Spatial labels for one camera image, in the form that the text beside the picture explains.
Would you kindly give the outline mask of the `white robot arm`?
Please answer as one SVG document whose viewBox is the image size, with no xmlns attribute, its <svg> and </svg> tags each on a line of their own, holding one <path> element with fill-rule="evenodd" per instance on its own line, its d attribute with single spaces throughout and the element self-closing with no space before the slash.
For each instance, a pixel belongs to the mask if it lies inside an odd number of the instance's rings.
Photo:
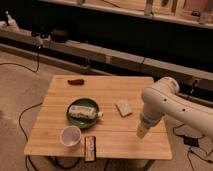
<svg viewBox="0 0 213 171">
<path fill-rule="evenodd" d="M 163 77 L 143 89 L 144 106 L 137 128 L 139 138 L 164 115 L 169 115 L 213 139 L 213 109 L 179 97 L 179 90 L 178 82 L 171 77 Z"/>
</svg>

